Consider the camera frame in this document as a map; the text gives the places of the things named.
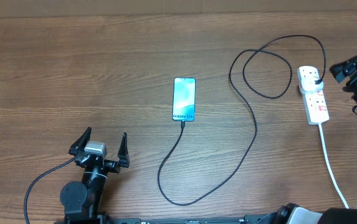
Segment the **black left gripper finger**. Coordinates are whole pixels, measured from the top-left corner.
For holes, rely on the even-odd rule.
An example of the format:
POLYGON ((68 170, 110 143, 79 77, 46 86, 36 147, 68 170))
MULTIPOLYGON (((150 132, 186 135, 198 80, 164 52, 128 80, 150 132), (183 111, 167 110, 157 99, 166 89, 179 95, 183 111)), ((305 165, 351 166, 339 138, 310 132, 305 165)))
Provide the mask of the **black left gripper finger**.
POLYGON ((121 143, 120 143, 120 148, 119 148, 117 156, 119 158, 118 165, 120 167, 129 168, 130 158, 129 158, 129 154, 128 154, 127 133, 126 132, 123 133, 121 143))
POLYGON ((70 146, 69 154, 76 156, 80 151, 84 151, 85 146, 90 140, 92 128, 88 127, 85 132, 70 146))

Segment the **blue Galaxy smartphone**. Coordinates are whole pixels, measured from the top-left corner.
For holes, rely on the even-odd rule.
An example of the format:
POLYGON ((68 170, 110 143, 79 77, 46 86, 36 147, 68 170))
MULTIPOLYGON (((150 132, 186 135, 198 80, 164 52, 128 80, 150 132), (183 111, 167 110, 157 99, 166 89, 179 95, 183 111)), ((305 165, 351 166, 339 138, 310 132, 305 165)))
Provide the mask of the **blue Galaxy smartphone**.
POLYGON ((174 121, 194 121, 196 101, 196 79, 176 77, 173 88, 174 121))

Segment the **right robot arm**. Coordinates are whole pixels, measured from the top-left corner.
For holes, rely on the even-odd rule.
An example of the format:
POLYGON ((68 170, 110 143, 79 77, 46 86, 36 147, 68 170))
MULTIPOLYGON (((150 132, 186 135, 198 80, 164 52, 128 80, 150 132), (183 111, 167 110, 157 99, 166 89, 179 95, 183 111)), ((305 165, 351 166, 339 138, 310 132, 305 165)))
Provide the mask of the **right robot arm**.
MULTIPOLYGON (((320 87, 313 90, 307 88, 306 76, 307 67, 299 68, 298 79, 300 80, 300 91, 302 92, 303 103, 307 116, 308 124, 318 126, 320 133, 321 146, 328 173, 333 182, 333 186, 338 193, 344 208, 329 208, 324 212, 313 212, 303 208, 295 203, 289 203, 280 207, 276 212, 270 213, 260 220, 258 223, 317 223, 317 224, 332 224, 332 223, 354 223, 357 224, 357 207, 350 208, 338 187, 328 159, 328 154, 325 144, 325 136, 323 134, 322 124, 329 120, 329 114, 326 107, 325 97, 320 87)), ((351 57, 347 61, 334 64, 330 67, 330 72, 337 82, 342 82, 345 78, 349 78, 343 91, 351 92, 351 97, 356 105, 352 107, 352 112, 357 114, 357 55, 351 57)))

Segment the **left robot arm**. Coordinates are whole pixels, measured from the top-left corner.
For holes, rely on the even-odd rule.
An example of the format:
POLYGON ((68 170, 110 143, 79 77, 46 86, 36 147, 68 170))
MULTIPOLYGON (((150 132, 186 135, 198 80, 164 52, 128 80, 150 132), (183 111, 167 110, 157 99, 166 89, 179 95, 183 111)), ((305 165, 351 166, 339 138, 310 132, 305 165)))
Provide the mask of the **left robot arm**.
POLYGON ((84 172, 82 180, 69 182, 60 192, 64 223, 111 223, 112 218, 98 210, 105 182, 109 173, 118 174, 122 167, 130 166, 127 133, 123 133, 118 160, 112 161, 106 158, 106 144, 90 139, 91 131, 91 127, 87 128, 69 149, 74 162, 84 172))

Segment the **white charger plug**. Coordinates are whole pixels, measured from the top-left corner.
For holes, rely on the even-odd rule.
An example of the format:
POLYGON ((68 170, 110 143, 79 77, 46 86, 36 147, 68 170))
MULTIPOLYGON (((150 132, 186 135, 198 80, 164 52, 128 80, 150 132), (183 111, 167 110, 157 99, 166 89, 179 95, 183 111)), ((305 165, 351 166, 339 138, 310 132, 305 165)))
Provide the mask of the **white charger plug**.
POLYGON ((311 94, 322 90, 324 83, 320 82, 317 77, 301 77, 299 83, 299 89, 302 94, 311 94))

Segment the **white power strip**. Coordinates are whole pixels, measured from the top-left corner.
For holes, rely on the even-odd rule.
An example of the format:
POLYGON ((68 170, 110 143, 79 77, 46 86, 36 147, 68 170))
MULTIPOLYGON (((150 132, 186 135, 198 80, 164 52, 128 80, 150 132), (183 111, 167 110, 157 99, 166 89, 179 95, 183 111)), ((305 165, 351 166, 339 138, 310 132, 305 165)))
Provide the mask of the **white power strip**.
MULTIPOLYGON (((301 66, 297 70, 298 81, 301 77, 317 77, 320 79, 317 68, 301 66)), ((319 125, 330 119, 323 89, 311 94, 302 94, 303 104, 310 125, 319 125)))

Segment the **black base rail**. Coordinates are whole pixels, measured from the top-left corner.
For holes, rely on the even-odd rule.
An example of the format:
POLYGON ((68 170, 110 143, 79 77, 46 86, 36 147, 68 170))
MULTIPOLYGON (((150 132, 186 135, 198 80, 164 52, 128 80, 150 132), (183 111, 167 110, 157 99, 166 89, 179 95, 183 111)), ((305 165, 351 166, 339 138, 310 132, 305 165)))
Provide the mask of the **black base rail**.
POLYGON ((142 220, 140 218, 112 218, 100 215, 96 219, 69 220, 59 223, 68 224, 252 224, 252 223, 272 223, 276 213, 262 215, 245 215, 237 218, 166 218, 142 220))

